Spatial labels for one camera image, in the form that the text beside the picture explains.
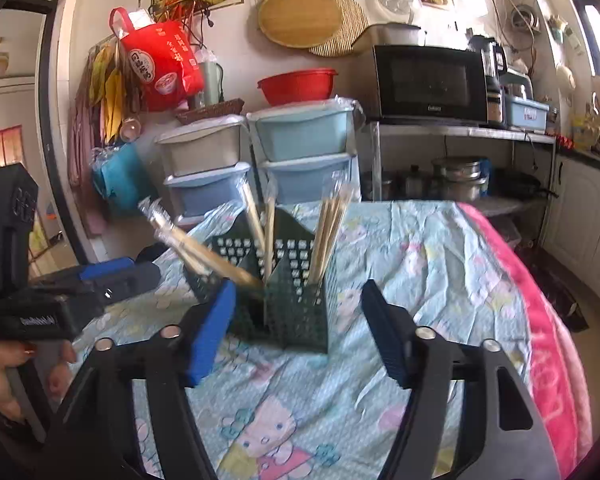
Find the left hand painted nails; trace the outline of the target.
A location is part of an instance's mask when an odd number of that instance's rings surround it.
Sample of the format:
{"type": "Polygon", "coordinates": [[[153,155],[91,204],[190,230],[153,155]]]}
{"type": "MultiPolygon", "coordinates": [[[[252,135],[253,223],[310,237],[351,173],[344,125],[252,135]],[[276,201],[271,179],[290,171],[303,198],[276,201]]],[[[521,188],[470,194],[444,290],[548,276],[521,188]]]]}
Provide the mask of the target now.
{"type": "MultiPolygon", "coordinates": [[[[21,403],[17,399],[17,370],[38,352],[35,344],[23,341],[0,341],[0,413],[12,422],[24,422],[21,403]]],[[[61,401],[72,382],[70,364],[76,362],[76,350],[70,341],[62,341],[55,366],[47,375],[47,392],[53,401],[61,401]]]]}

